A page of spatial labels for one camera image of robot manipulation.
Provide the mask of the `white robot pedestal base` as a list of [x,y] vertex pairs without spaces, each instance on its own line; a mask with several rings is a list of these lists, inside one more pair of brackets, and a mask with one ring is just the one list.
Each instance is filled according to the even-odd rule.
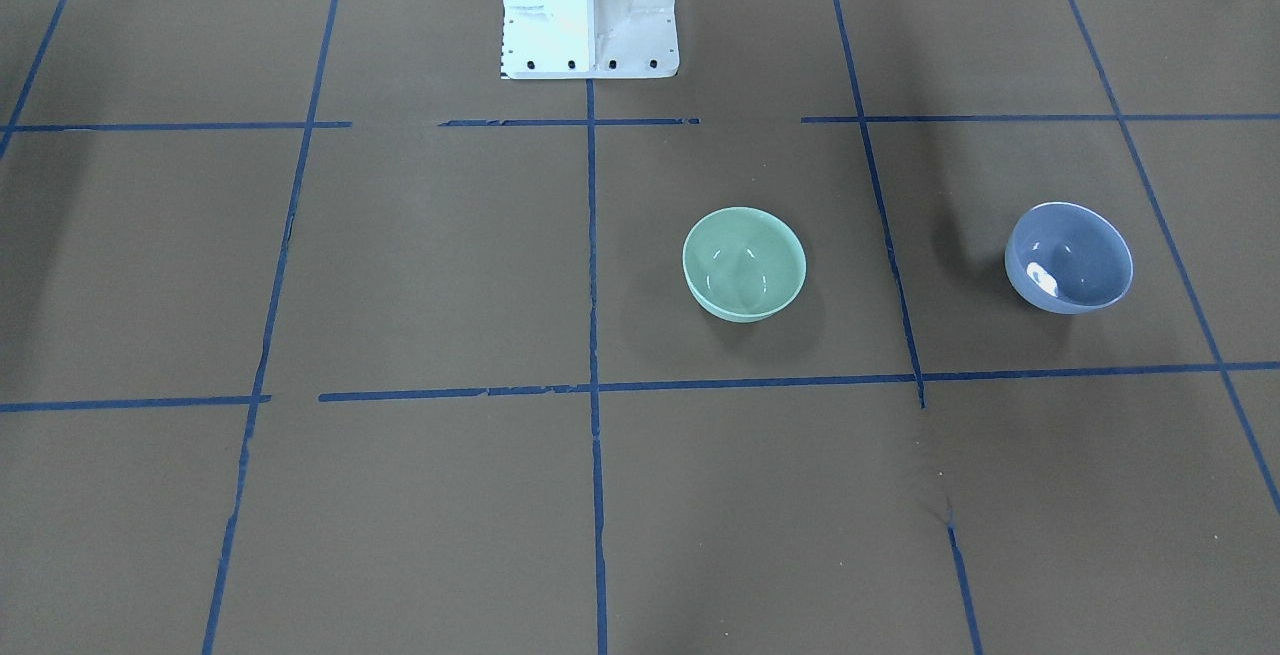
[[502,78],[671,78],[676,0],[502,0]]

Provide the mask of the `blue ceramic bowl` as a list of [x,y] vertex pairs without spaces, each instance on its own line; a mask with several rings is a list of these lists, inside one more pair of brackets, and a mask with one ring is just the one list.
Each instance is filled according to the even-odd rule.
[[1023,301],[1059,316],[1082,316],[1123,301],[1135,266],[1124,235],[1106,217],[1070,201],[1027,210],[1006,241],[1007,281]]

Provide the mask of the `green ceramic bowl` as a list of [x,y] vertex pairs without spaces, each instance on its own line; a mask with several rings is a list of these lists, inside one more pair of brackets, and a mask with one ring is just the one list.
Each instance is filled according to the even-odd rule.
[[728,207],[690,228],[681,249],[684,278],[701,310],[726,322],[760,322],[803,290],[808,258],[795,232],[771,212]]

